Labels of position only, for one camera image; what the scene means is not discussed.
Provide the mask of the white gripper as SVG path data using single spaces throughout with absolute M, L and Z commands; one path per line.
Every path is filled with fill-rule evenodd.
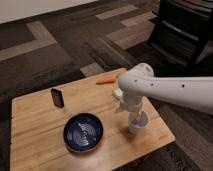
M 129 117 L 131 120 L 138 120 L 138 112 L 142 107 L 142 97 L 123 94 L 119 98 L 119 107 L 123 110 L 130 112 Z M 143 108 L 141 109 L 141 116 L 143 118 L 146 117 L 146 112 Z

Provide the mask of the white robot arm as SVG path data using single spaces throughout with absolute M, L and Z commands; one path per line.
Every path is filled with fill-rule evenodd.
M 120 105 L 138 112 L 144 96 L 213 116 L 213 77 L 155 77 L 147 63 L 139 63 L 118 77 Z

